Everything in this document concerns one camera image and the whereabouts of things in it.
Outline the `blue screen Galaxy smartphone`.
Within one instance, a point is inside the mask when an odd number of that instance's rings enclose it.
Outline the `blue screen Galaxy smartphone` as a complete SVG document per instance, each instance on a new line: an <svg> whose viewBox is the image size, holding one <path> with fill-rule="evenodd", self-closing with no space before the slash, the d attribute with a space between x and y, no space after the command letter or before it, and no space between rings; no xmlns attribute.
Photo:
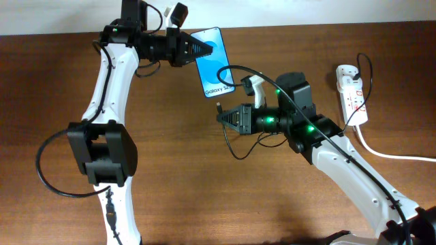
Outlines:
<svg viewBox="0 0 436 245"><path fill-rule="evenodd" d="M210 55L196 59L204 96L211 98L234 92L235 88L233 86L223 84L217 78L217 71L229 65L221 29L213 27L194 32L191 36L213 48L213 52Z"/></svg>

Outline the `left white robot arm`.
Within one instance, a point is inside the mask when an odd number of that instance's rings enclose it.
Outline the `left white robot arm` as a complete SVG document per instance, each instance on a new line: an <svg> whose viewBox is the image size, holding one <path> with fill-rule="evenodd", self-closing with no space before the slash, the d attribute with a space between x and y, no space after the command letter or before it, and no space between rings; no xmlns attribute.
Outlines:
<svg viewBox="0 0 436 245"><path fill-rule="evenodd" d="M91 102L81 122L69 124L67 138L81 174L95 189L106 227L107 244L141 244L131 184L138 150L125 128L125 110L134 76L150 64L167 61L182 67L207 56L212 47L180 30L188 8L177 3L166 10L165 35L147 30L145 1L123 1L121 16L99 34L101 65Z"/></svg>

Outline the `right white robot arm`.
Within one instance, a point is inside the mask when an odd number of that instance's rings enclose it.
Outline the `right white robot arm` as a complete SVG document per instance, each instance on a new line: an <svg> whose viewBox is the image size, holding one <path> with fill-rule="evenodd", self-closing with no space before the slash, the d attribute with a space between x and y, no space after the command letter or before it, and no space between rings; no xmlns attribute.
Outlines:
<svg viewBox="0 0 436 245"><path fill-rule="evenodd" d="M266 105L266 79L262 74L243 78L255 103L231 110L218 107L217 121L241 135L284 134L290 148L332 179L375 231L373 238L339 231L323 244L435 243L435 208L425 210L398 192L358 154L338 125L317 114L303 73L285 73L275 80L275 108Z"/></svg>

